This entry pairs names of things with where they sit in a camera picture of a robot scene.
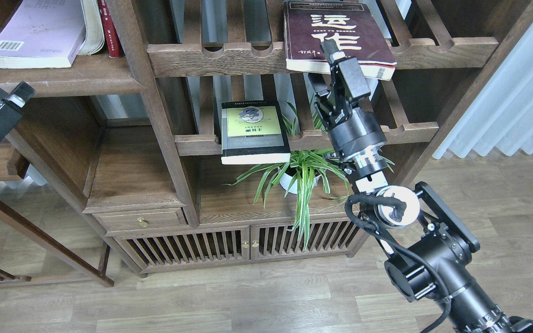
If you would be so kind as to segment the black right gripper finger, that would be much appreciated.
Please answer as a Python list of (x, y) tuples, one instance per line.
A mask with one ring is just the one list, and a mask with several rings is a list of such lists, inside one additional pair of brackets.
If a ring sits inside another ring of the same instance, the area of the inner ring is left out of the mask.
[(330, 65), (332, 92), (344, 97), (350, 104), (358, 104), (360, 99), (368, 97), (371, 90), (357, 58), (346, 55), (334, 40), (324, 40), (320, 46)]
[(308, 73), (308, 78), (316, 95), (316, 106), (320, 115), (330, 116), (335, 110), (334, 95), (328, 89), (323, 74)]

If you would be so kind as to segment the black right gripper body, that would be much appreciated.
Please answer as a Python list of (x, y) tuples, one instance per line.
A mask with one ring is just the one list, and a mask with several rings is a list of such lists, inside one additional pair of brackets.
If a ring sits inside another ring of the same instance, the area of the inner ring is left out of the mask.
[(378, 151), (386, 137), (373, 112), (345, 103), (334, 115), (332, 103), (317, 96), (315, 106), (328, 132), (339, 169), (348, 179), (363, 179), (388, 167)]

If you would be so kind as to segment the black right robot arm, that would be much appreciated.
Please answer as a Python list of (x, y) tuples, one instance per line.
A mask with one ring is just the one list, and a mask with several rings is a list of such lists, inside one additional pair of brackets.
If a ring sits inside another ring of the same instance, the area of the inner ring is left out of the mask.
[(478, 239), (427, 183), (414, 189), (389, 185), (379, 156), (386, 137), (371, 111), (362, 106), (370, 89), (355, 57), (334, 40), (321, 47), (330, 66), (331, 84), (309, 74), (316, 107), (334, 152), (327, 158), (341, 170), (354, 193), (345, 203), (350, 221), (364, 230), (387, 255), (392, 285), (409, 302), (431, 299), (441, 316), (432, 331), (449, 319), (457, 333), (533, 333), (533, 320), (508, 316), (467, 271)]

